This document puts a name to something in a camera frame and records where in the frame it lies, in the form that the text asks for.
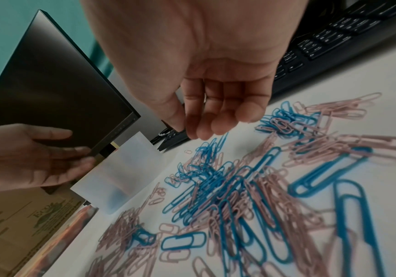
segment desk surface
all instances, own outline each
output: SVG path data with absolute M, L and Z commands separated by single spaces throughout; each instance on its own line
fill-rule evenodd
M 374 106 L 368 108 L 368 114 L 363 120 L 335 120 L 331 130 L 339 130 L 343 134 L 396 136 L 396 37 L 298 87 L 290 94 L 275 97 L 273 103 L 267 109 L 267 114 L 270 114 L 274 108 L 279 107 L 284 100 L 289 100 L 291 103 L 301 101 L 304 104 L 311 105 L 350 99 L 373 92 L 382 92 L 383 96 L 375 101 Z M 242 157 L 265 138 L 264 134 L 254 132 L 255 126 L 256 124 L 239 124 L 229 133 L 223 149 L 224 160 L 232 160 L 232 157 Z M 236 141 L 230 140 L 231 137 L 236 137 Z M 186 161 L 182 154 L 184 149 L 195 149 L 200 144 L 199 141 L 190 141 L 176 149 L 178 155 L 156 182 L 163 184 L 164 177 L 175 173 L 176 164 Z M 290 170 L 291 180 L 306 171 L 303 166 L 299 167 Z M 396 165 L 386 166 L 367 163 L 355 170 L 350 178 L 359 182 L 365 188 L 385 270 L 387 275 L 396 276 Z M 140 206 L 155 183 L 150 184 L 134 199 L 126 203 L 120 211 L 133 206 Z M 164 187 L 167 187 L 168 192 L 174 192 L 175 190 L 167 185 Z M 160 207 L 164 207 L 168 202 L 169 199 L 160 204 Z M 153 211 L 160 212 L 160 207 Z M 156 213 L 142 215 L 141 222 L 146 222 L 146 220 L 157 221 L 158 215 L 154 214 Z M 90 265 L 94 257 L 93 252 L 98 238 L 116 217 L 117 214 L 110 217 L 101 213 L 96 214 L 44 276 L 84 276 L 87 265 Z M 176 266 L 175 273 L 178 273 L 178 276 L 189 276 L 191 261 L 188 261 L 182 267 Z M 165 274 L 169 274 L 169 269 L 160 269 L 157 274 L 153 275 L 165 276 Z

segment fingers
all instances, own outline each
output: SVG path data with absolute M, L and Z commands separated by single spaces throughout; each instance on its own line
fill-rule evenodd
M 42 186 L 55 186 L 72 181 L 89 172 L 94 167 L 94 163 L 95 159 L 93 157 L 83 158 L 79 162 L 74 163 L 72 167 L 68 168 L 63 173 L 56 173 L 48 176 Z
M 145 104 L 177 132 L 184 130 L 184 108 L 175 93 L 164 101 L 145 101 Z
M 181 82 L 186 111 L 186 132 L 191 139 L 197 139 L 197 128 L 204 104 L 204 82 L 202 79 L 185 78 Z
M 23 128 L 25 133 L 34 140 L 62 140 L 72 135 L 71 130 L 60 128 L 33 125 L 24 125 Z
M 204 90 L 206 93 L 206 103 L 204 112 L 197 128 L 197 136 L 206 141 L 214 132 L 212 131 L 212 121 L 221 111 L 224 102 L 224 84 L 219 81 L 204 80 Z
M 265 114 L 271 98 L 273 76 L 246 82 L 243 103 L 236 110 L 236 119 L 241 122 L 255 122 Z
M 54 160 L 72 159 L 77 157 L 84 157 L 90 153 L 90 148 L 81 147 L 47 147 L 49 151 L 49 158 Z
M 220 113 L 212 121 L 212 131 L 216 135 L 223 135 L 236 127 L 238 120 L 235 111 L 243 102 L 244 83 L 227 82 L 224 83 L 224 102 Z

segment monitor screen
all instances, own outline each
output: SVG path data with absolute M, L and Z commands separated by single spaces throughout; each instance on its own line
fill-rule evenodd
M 51 146 L 97 154 L 139 114 L 56 22 L 38 11 L 0 75 L 0 125 L 70 129 Z

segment skin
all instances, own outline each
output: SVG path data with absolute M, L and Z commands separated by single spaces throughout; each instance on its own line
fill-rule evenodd
M 81 3 L 129 91 L 175 130 L 207 140 L 264 115 L 307 0 Z
M 59 148 L 37 140 L 69 138 L 72 131 L 23 124 L 0 126 L 0 191 L 54 186 L 86 174 L 93 157 L 88 147 Z

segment teal wall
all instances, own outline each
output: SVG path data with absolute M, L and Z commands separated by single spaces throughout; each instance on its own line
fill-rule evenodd
M 94 37 L 78 0 L 0 0 L 0 73 L 38 9 L 48 12 L 90 56 Z

